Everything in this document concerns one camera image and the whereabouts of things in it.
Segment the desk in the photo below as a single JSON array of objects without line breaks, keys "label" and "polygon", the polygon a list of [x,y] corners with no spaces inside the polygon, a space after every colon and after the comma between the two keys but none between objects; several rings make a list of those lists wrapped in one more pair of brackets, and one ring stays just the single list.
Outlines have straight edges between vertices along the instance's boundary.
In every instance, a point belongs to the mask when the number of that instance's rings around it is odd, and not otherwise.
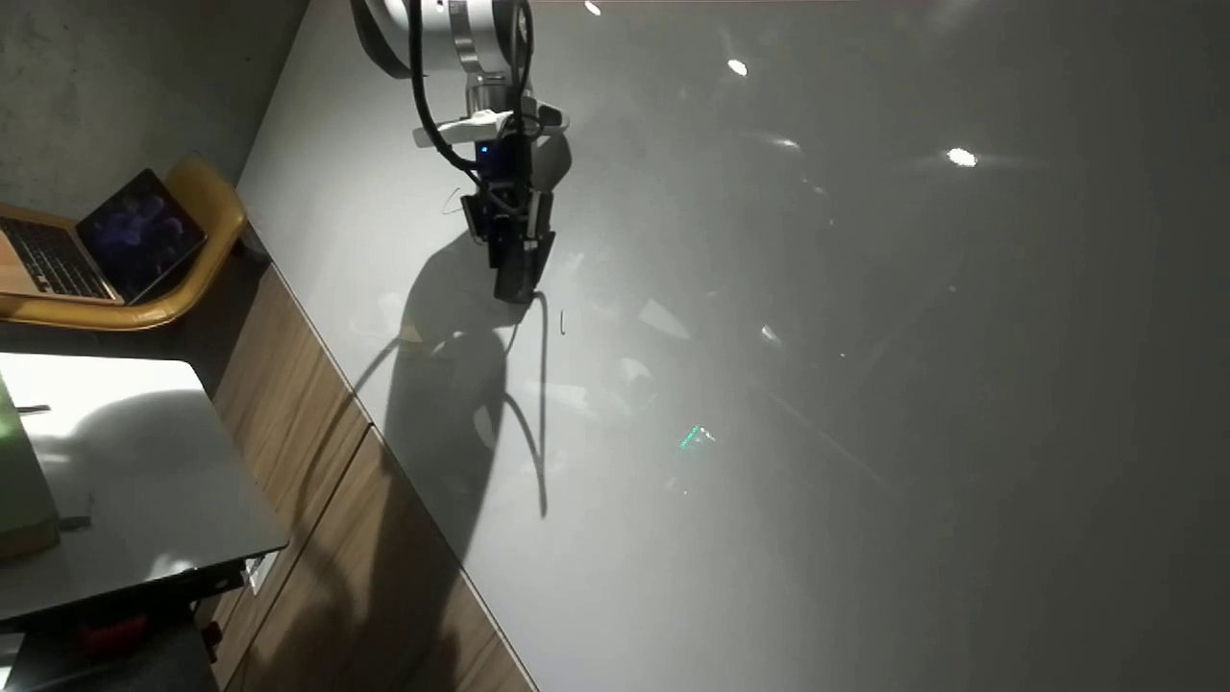
[{"label": "desk", "polygon": [[90,506],[47,555],[0,564],[0,622],[237,569],[280,546],[273,510],[185,363],[0,352],[49,487]]}]

